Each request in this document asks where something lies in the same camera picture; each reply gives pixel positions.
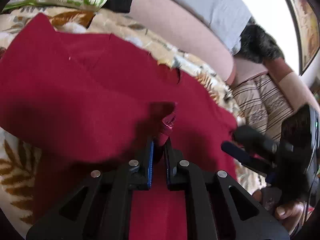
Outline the person's right hand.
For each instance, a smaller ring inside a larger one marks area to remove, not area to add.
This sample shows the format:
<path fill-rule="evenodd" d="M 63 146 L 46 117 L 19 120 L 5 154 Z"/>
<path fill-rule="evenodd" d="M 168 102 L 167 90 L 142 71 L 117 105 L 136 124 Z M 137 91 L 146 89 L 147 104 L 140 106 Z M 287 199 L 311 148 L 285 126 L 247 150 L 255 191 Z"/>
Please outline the person's right hand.
<path fill-rule="evenodd" d="M 302 220 L 305 208 L 306 206 L 303 202 L 295 200 L 278 206 L 273 212 L 273 216 L 290 232 L 293 231 Z"/>

